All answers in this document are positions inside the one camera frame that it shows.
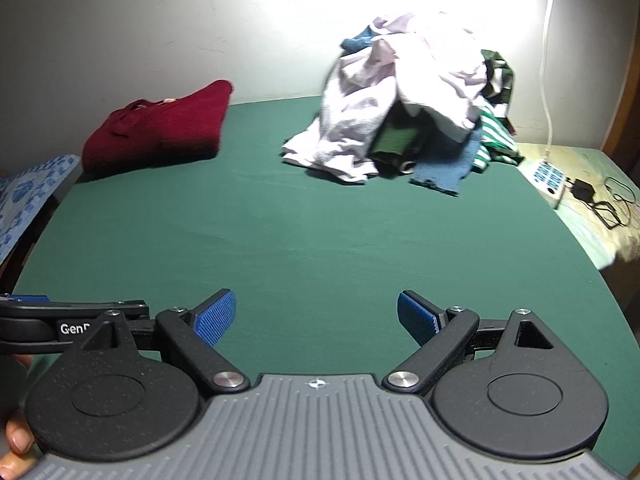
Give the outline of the person's left hand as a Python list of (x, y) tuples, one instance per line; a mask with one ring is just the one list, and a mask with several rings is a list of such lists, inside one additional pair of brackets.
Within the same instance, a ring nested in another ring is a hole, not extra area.
[(20, 405), (32, 356), (1, 358), (1, 478), (17, 479), (37, 463), (36, 439)]

